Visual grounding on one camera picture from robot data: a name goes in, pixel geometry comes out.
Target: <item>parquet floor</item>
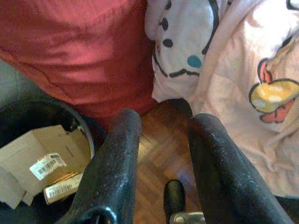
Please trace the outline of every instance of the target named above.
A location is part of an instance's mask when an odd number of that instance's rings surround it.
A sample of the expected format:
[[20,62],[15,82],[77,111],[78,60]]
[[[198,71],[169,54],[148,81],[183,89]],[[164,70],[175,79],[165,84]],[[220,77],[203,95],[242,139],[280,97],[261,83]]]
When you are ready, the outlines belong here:
[[164,102],[142,117],[134,224],[164,224],[163,192],[179,179],[186,193],[186,210],[201,210],[187,139],[187,118]]

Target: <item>barcode label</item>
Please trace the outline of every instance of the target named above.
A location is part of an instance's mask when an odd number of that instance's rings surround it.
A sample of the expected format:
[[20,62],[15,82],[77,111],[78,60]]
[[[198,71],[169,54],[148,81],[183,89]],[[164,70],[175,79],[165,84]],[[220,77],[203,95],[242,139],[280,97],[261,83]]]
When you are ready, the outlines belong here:
[[66,163],[61,159],[60,155],[58,153],[52,153],[45,155],[29,169],[37,179],[42,180],[45,176],[62,166],[66,167]]
[[78,189],[78,186],[81,182],[83,174],[78,174],[66,181],[62,181],[59,183],[56,183],[52,186],[47,187],[45,191],[45,195],[47,196],[48,199],[56,197],[58,195],[61,195],[67,191],[70,191],[70,194],[73,192],[76,192]]

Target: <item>black trash bin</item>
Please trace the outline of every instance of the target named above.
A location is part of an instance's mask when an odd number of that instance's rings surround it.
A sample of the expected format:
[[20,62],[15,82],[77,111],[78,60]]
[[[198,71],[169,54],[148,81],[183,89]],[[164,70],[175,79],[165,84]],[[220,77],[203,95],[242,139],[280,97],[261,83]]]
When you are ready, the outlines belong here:
[[[73,131],[82,126],[93,157],[96,146],[101,144],[105,134],[99,127],[93,127],[99,132],[97,136],[103,138],[96,140],[91,135],[88,123],[90,119],[82,118],[70,106],[56,100],[16,102],[0,109],[0,147],[31,129],[61,124],[66,131]],[[0,223],[54,223],[68,211],[73,197],[47,205],[43,193],[40,193],[35,196],[31,206],[21,202],[15,210],[0,202]]]

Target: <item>cardboard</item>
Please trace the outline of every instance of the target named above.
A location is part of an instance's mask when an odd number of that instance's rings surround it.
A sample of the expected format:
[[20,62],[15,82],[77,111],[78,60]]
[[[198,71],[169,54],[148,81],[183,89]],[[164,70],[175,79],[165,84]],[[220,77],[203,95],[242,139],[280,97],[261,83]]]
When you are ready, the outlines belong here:
[[65,198],[78,190],[83,174],[78,174],[53,184],[43,190],[43,194],[47,204],[52,204],[62,198]]
[[80,130],[66,133],[60,125],[31,130],[0,148],[0,201],[12,208],[21,200],[31,204],[62,176],[83,173],[89,161],[89,144]]

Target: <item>red pillow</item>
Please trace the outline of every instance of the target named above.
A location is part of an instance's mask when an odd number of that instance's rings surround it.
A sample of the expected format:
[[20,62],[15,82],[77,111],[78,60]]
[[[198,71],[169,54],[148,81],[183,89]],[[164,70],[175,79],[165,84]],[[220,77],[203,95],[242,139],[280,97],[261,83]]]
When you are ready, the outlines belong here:
[[14,0],[0,3],[0,57],[50,95],[105,128],[121,108],[151,99],[145,0]]

